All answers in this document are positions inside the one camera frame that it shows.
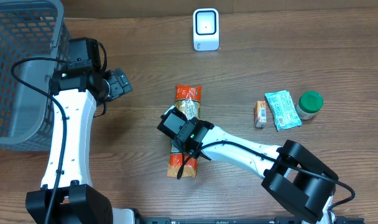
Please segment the red orange snack bag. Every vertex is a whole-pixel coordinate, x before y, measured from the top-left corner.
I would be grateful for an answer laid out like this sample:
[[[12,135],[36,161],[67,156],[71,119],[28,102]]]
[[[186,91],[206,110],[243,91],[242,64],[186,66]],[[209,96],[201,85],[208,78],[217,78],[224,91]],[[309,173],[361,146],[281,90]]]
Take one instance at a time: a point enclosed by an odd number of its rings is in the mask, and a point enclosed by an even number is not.
[[[187,119],[200,117],[202,86],[176,85],[175,106],[185,114]],[[172,146],[168,163],[167,177],[176,178],[185,159],[175,146]],[[182,177],[196,177],[197,160],[191,158],[183,168]]]

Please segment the orange tissue pack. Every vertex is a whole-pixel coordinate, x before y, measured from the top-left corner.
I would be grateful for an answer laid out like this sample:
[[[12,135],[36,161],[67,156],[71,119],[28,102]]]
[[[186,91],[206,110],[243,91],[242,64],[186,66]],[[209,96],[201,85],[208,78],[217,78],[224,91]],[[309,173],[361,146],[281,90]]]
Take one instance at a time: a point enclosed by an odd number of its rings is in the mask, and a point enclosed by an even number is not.
[[[257,101],[255,107],[255,126],[256,128],[264,128],[267,124],[267,116],[266,116],[266,102],[265,101]]]

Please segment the teal wet wipes pack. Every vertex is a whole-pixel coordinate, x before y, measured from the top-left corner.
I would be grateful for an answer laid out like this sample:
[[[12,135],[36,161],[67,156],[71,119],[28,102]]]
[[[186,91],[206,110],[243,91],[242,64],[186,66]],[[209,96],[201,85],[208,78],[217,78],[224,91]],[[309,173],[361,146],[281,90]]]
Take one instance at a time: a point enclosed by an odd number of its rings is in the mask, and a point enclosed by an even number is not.
[[[302,125],[291,97],[287,90],[265,93],[270,106],[277,131],[291,129]]]

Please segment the green lid jar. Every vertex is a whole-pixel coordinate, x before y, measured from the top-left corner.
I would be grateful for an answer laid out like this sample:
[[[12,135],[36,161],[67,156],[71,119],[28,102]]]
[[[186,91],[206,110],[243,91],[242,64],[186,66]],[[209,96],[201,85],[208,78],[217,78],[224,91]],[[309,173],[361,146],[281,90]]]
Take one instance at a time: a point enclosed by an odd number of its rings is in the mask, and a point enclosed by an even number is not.
[[[317,91],[306,91],[295,105],[297,115],[300,119],[311,119],[322,108],[323,97]]]

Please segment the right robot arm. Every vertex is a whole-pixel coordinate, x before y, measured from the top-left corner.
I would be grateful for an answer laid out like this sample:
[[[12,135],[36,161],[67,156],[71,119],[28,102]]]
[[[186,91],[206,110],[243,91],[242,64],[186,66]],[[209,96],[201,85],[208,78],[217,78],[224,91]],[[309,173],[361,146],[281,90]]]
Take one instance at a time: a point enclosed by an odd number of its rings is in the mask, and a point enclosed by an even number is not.
[[[262,179],[261,185],[284,209],[303,223],[334,223],[331,204],[337,174],[301,144],[265,145],[227,133],[214,124],[188,119],[175,106],[157,126],[189,158],[203,157],[242,168]]]

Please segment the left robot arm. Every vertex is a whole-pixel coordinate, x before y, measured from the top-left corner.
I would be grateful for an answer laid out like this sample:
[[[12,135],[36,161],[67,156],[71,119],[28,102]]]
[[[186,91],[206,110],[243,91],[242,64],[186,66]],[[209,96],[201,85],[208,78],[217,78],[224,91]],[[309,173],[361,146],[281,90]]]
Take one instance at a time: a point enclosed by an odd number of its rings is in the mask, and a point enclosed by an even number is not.
[[[112,223],[110,200],[93,188],[90,132],[96,108],[132,91],[124,72],[107,68],[101,42],[69,41],[69,58],[49,82],[54,119],[50,156],[38,191],[25,207],[36,223]]]

